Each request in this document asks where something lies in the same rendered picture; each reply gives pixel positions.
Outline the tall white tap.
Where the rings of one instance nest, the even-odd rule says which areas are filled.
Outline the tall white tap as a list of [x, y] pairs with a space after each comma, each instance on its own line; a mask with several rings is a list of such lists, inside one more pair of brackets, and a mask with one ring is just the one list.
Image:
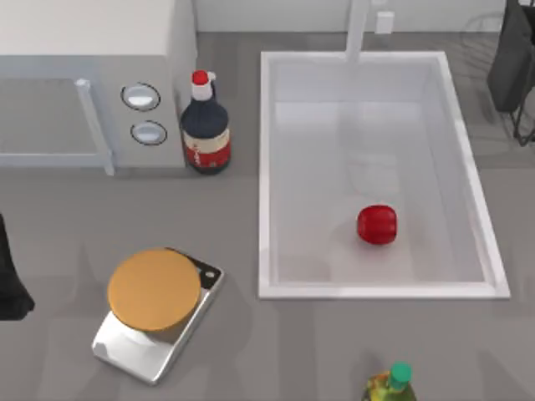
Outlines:
[[345, 61], [357, 63], [371, 0], [350, 0]]

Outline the red bell pepper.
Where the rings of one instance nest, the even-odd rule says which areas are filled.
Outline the red bell pepper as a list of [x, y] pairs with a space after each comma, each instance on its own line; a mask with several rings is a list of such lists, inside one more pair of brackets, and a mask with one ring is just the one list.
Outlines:
[[371, 245], [383, 246], [397, 237], [398, 219], [395, 210], [387, 205], [371, 205], [363, 208], [356, 218], [359, 238]]

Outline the green capped bottle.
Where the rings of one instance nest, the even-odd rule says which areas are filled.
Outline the green capped bottle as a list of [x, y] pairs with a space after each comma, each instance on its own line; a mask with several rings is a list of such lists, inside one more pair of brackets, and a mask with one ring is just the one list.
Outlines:
[[411, 365], [396, 361], [389, 370], [369, 377], [360, 401], [417, 401], [411, 379]]

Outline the small microwave knob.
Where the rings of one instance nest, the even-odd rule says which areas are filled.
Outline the small microwave knob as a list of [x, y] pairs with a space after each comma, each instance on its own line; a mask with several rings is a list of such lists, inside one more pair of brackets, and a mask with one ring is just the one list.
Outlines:
[[131, 137], [144, 146], [158, 146], [167, 139], [166, 128], [152, 120], [134, 124], [130, 128]]

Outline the large microwave knob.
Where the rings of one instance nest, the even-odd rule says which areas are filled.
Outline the large microwave knob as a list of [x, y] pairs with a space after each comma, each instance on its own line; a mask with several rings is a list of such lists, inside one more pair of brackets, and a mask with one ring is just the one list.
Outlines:
[[147, 83], [136, 83], [123, 87], [120, 91], [122, 102], [130, 109], [147, 112], [158, 107], [161, 95], [155, 87]]

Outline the black chair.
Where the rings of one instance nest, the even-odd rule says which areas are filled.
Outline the black chair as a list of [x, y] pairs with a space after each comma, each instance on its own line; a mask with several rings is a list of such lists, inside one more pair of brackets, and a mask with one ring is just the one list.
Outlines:
[[535, 126], [521, 134], [526, 99], [535, 89], [535, 0], [506, 0], [497, 50], [487, 75], [494, 108], [512, 120], [521, 146], [535, 143]]

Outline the silver kitchen scale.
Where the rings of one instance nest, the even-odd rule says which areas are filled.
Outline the silver kitchen scale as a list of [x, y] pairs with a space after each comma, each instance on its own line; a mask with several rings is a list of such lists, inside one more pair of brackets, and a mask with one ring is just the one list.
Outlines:
[[225, 272], [170, 247], [139, 251], [108, 282], [109, 312], [93, 355], [144, 383], [159, 383], [203, 319]]

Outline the dark bottle with red cap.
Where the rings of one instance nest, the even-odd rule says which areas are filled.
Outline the dark bottle with red cap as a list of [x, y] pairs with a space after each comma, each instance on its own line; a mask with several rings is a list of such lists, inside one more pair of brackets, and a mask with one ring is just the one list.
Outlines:
[[186, 162], [203, 175], [226, 169], [232, 153], [229, 115], [217, 99], [215, 81], [205, 69], [191, 74], [191, 100], [180, 118]]

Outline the pale microwave oven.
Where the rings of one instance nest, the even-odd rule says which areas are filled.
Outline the pale microwave oven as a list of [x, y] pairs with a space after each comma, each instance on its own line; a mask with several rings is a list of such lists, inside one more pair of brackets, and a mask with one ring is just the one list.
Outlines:
[[[0, 0], [0, 168], [101, 168], [76, 79], [87, 79], [115, 172], [185, 167], [179, 116], [196, 67], [192, 0]], [[147, 83], [157, 108], [128, 108], [120, 91]], [[166, 141], [130, 135], [152, 120]]]

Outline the white sink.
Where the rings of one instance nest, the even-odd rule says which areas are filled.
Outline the white sink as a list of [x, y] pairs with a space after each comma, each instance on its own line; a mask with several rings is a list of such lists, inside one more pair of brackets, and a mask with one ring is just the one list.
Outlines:
[[445, 53], [267, 51], [260, 83], [260, 298], [511, 296]]

